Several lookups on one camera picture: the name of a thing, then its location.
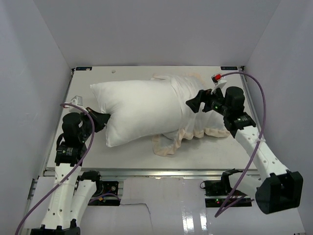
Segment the grey and cream pillowcase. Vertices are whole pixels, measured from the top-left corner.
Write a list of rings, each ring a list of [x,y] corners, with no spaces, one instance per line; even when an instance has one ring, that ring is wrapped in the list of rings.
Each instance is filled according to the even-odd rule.
[[[182,111],[182,121],[178,130],[152,136],[154,154],[163,157],[175,154],[183,139],[203,138],[205,135],[216,138],[230,136],[230,132],[226,130],[223,117],[220,114],[214,111],[193,113],[186,105],[186,101],[193,99],[200,90],[209,89],[208,83],[200,75],[196,73],[183,75],[155,74],[152,79],[171,82],[178,95]]]

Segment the white pillow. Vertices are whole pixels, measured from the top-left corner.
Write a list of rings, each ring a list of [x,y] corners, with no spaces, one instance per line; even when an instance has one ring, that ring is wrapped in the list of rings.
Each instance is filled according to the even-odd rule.
[[[182,110],[168,80],[111,81],[91,84],[90,89],[100,112],[110,115],[108,147],[179,129]]]

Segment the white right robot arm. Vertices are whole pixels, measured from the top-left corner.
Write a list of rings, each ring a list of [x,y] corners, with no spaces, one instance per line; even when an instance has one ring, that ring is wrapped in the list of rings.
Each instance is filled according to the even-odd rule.
[[[297,208],[300,205],[303,177],[282,164],[267,143],[261,140],[254,120],[244,111],[245,95],[241,88],[229,87],[223,94],[200,90],[186,105],[194,112],[215,111],[223,116],[224,125],[232,137],[249,155],[249,164],[257,167],[260,180],[246,174],[247,169],[225,171],[221,177],[221,190],[231,197],[236,191],[254,200],[264,214]]]

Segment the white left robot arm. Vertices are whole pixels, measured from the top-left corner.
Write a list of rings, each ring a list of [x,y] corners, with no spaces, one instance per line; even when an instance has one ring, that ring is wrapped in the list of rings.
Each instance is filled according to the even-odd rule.
[[[93,195],[103,191],[100,173],[81,173],[83,159],[91,149],[95,133],[103,130],[109,114],[79,108],[62,118],[62,133],[56,142],[55,176],[46,214],[32,235],[79,235],[80,222]]]

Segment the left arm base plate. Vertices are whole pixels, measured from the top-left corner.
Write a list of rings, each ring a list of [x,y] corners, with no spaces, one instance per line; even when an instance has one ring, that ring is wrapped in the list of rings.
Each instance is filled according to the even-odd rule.
[[[92,196],[89,206],[119,206],[118,181],[100,181],[100,188]]]

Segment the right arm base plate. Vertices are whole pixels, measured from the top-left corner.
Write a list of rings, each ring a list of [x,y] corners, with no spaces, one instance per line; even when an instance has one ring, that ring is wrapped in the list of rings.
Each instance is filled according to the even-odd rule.
[[[221,180],[202,181],[200,183],[200,188],[203,189],[205,193],[206,208],[219,208],[228,196],[228,193],[222,187]],[[242,192],[238,190],[235,191],[226,203],[226,206],[236,201],[242,195],[244,195]],[[240,202],[232,207],[252,207],[252,199],[245,196],[245,198],[241,199]]]

